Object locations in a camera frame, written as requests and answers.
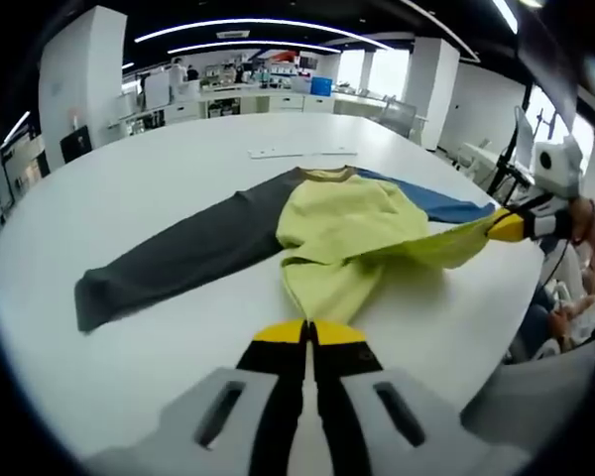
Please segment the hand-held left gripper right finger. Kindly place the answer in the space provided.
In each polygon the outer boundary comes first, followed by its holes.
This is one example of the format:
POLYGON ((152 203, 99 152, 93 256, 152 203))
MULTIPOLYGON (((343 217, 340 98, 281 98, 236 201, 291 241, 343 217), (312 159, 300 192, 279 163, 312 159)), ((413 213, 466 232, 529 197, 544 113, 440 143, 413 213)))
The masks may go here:
POLYGON ((317 409, 336 475, 515 475, 526 455, 464 428, 445 399, 400 368, 384 368, 364 334, 309 326, 317 409))

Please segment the person's right hand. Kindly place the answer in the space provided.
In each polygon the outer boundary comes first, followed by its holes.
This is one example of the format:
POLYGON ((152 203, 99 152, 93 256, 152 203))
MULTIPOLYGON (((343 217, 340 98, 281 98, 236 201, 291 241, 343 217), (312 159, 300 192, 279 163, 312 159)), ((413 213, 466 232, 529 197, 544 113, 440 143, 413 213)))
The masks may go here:
POLYGON ((595 202, 593 199, 579 196, 569 204, 571 218, 571 241, 581 244, 591 232, 595 222, 595 202))

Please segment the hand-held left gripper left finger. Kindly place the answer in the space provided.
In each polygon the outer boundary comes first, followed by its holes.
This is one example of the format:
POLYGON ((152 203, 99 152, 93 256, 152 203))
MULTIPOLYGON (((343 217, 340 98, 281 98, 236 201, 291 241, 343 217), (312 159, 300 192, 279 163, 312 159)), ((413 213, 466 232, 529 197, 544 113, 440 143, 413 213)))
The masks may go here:
POLYGON ((274 324, 233 368, 167 404, 155 430, 86 461, 90 475, 284 475, 302 411, 307 324, 274 324))

